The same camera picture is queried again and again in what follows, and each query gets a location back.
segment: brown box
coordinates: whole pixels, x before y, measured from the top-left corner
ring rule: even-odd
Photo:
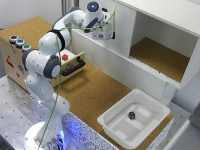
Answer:
[[[25,40],[26,44],[30,44],[33,49],[38,49],[38,42],[40,38],[51,30],[51,28],[52,24],[41,19],[40,17],[35,17],[0,31],[0,50],[6,74],[27,91],[28,87],[24,82],[24,79],[26,79],[28,72],[24,69],[24,65],[22,63],[23,52],[21,49],[16,48],[15,45],[10,44],[9,38],[12,35],[17,35],[20,39]],[[80,53],[64,62],[62,64],[62,70],[66,69],[69,64],[76,66],[78,64],[77,57],[79,56],[82,60],[84,60],[85,54]],[[81,70],[83,70],[83,67],[66,77],[62,77],[61,81],[63,82],[67,80]],[[57,86],[58,83],[59,76],[51,80],[53,87]]]

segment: cork surface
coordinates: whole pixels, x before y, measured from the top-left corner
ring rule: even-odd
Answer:
[[[183,56],[149,38],[145,38],[131,48],[130,56],[181,82],[189,63]]]
[[[52,24],[40,17],[35,17],[17,25],[0,31],[0,36],[9,42],[10,36],[17,35],[19,39],[25,40],[33,49],[38,49],[38,42],[49,30]]]
[[[83,71],[63,82],[60,89],[60,95],[70,102],[70,111],[120,150],[123,148],[105,134],[97,118],[129,92],[131,89],[88,63]],[[146,149],[172,119],[173,115],[167,116],[136,150]]]
[[[18,35],[27,44],[32,45],[34,49],[38,49],[39,39],[51,28],[50,23],[36,17],[0,31],[0,36],[9,42],[11,35]],[[129,92],[131,92],[131,89],[88,63],[83,71],[63,82],[60,89],[60,95],[70,102],[70,111],[120,150],[123,148],[104,133],[102,126],[97,122],[97,118]],[[172,115],[166,117],[139,146],[138,150],[147,148],[172,119]]]

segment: blue lid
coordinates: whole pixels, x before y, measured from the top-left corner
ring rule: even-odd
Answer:
[[[24,40],[17,40],[17,43],[24,43]]]

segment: white plastic tub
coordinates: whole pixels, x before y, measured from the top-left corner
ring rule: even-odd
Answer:
[[[136,118],[130,120],[129,112]],[[103,113],[97,121],[105,133],[126,149],[137,148],[170,113],[170,109],[135,89]]]

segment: green cable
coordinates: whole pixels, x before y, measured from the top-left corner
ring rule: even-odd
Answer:
[[[114,10],[112,16],[111,16],[105,23],[103,23],[103,24],[101,24],[100,26],[97,26],[97,27],[95,27],[95,28],[65,27],[65,28],[60,29],[60,31],[62,31],[62,30],[64,30],[64,29],[92,30],[92,29],[101,28],[101,27],[103,27],[105,24],[107,24],[107,23],[112,19],[112,17],[113,17],[113,27],[114,27],[114,32],[115,32],[115,12],[116,12],[116,9],[117,9],[117,7],[115,7],[115,10]],[[56,35],[56,43],[57,43],[57,47],[58,47],[58,53],[59,53],[59,58],[60,58],[60,66],[61,66],[61,55],[60,55],[60,47],[59,47],[59,42],[58,42],[58,35]],[[62,72],[62,68],[60,67],[60,76],[59,76],[59,84],[58,84],[58,91],[57,91],[57,95],[56,95],[56,101],[55,101],[53,110],[52,110],[52,112],[51,112],[51,115],[50,115],[50,117],[49,117],[49,120],[48,120],[48,122],[47,122],[47,126],[46,126],[46,128],[45,128],[45,130],[44,130],[44,133],[43,133],[43,135],[42,135],[42,139],[41,139],[40,144],[39,144],[39,146],[38,146],[38,150],[39,150],[39,148],[40,148],[40,146],[41,146],[41,144],[42,144],[44,135],[45,135],[45,133],[46,133],[47,127],[48,127],[48,125],[49,125],[49,122],[50,122],[50,120],[51,120],[51,117],[52,117],[52,115],[53,115],[53,113],[54,113],[54,110],[55,110],[55,107],[56,107],[56,104],[57,104],[57,101],[58,101],[58,95],[59,95],[59,92],[60,92],[60,84],[61,84],[61,77],[62,77],[62,76],[61,76],[61,72]]]

